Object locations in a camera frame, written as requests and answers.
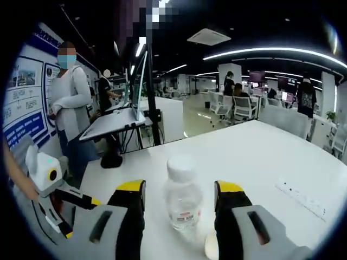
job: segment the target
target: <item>bottle cap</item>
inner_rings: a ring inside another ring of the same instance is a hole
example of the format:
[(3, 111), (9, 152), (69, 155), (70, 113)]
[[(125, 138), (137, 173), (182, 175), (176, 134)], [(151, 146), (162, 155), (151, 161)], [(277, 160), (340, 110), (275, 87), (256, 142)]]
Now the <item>bottle cap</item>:
[(191, 156), (182, 154), (168, 160), (169, 178), (176, 183), (184, 183), (195, 178), (194, 160)]

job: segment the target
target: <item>woman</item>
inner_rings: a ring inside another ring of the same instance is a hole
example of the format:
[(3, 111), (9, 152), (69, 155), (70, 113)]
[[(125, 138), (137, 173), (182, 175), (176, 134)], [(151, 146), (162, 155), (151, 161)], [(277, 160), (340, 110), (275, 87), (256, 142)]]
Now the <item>woman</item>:
[(304, 77), (297, 93), (298, 112), (309, 117), (306, 133), (310, 133), (314, 104), (317, 102), (316, 91), (308, 77)]
[(233, 87), (235, 86), (233, 77), (234, 77), (234, 74), (231, 71), (228, 71), (226, 78), (224, 79), (224, 95), (225, 96), (233, 95)]

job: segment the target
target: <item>floor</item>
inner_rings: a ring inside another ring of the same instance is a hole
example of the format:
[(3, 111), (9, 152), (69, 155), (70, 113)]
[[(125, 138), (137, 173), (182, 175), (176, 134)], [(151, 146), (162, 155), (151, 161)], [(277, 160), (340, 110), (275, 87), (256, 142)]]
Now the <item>floor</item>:
[(202, 94), (188, 96), (183, 100), (183, 129), (186, 137), (225, 128), (225, 125), (218, 121), (219, 117), (205, 108)]

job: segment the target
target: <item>poster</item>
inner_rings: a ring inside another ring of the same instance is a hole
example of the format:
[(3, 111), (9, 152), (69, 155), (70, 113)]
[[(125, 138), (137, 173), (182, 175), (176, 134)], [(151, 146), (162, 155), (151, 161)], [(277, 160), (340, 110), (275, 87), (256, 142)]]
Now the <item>poster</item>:
[(42, 110), (43, 62), (20, 56), (8, 81), (3, 109), (3, 130), (9, 147), (30, 134), (39, 141), (47, 133)]
[[(56, 65), (49, 64), (49, 63), (46, 63), (44, 65), (43, 100), (44, 100), (44, 112), (46, 114), (49, 114), (50, 106), (52, 105), (50, 101), (50, 98), (51, 98), (50, 94), (52, 92), (52, 89), (51, 89), (52, 83), (53, 83), (53, 80), (57, 77), (59, 72), (60, 72), (60, 68)], [(51, 119), (47, 119), (47, 120), (52, 127), (55, 126), (54, 120), (51, 120)]]

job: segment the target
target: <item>potted plant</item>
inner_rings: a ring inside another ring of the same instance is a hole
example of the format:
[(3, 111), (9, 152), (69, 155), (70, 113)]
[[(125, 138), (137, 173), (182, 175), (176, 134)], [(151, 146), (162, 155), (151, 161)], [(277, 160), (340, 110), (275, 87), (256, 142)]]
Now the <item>potted plant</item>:
[(326, 112), (326, 117), (329, 121), (335, 122), (336, 120), (336, 113), (334, 111), (328, 111)]

